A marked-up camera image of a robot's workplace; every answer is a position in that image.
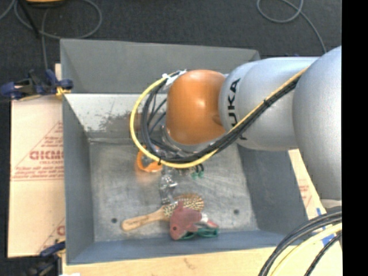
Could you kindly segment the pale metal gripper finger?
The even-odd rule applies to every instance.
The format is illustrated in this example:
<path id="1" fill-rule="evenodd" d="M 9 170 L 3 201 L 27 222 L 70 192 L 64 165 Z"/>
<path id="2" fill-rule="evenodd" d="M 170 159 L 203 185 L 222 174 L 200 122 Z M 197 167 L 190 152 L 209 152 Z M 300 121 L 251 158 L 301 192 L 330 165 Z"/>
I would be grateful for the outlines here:
<path id="1" fill-rule="evenodd" d="M 159 183 L 159 194 L 162 205 L 169 203 L 168 184 L 165 179 L 162 179 Z"/>
<path id="2" fill-rule="evenodd" d="M 176 206 L 177 201 L 175 200 L 174 192 L 175 188 L 178 186 L 176 182 L 173 182 L 168 185 L 168 199 L 171 206 Z"/>

